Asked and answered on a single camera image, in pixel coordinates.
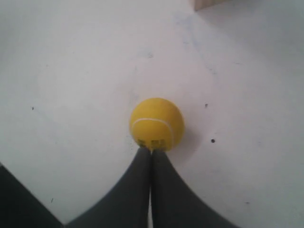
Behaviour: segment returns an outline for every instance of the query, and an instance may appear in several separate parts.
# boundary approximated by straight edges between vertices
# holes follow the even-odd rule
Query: tennis ball
[[[135,107],[129,128],[139,146],[169,151],[181,141],[185,125],[175,104],[150,98]]]

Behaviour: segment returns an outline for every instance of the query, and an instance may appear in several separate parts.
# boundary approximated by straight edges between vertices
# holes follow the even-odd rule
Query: dark object
[[[68,228],[146,228],[150,193],[151,153],[140,148],[114,188]]]
[[[151,199],[155,228],[236,228],[189,189],[161,151],[152,154]]]
[[[0,167],[1,228],[61,228],[61,223],[3,166]]]

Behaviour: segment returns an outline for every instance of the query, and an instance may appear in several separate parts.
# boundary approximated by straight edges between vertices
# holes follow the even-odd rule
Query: wooden block
[[[194,10],[198,11],[202,8],[213,6],[224,1],[226,0],[194,0]]]

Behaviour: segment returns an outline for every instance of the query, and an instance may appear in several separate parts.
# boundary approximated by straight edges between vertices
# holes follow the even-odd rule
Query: yellow ball
[[[179,109],[162,98],[141,102],[131,114],[129,127],[137,144],[151,151],[171,150],[181,141],[185,129]]]

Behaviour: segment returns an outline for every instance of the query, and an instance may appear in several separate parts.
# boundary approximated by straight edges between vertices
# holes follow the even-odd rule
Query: white floor
[[[68,222],[133,159],[132,109],[164,97],[187,126],[170,159],[201,199],[243,228],[304,227],[303,11],[2,0],[0,161]]]

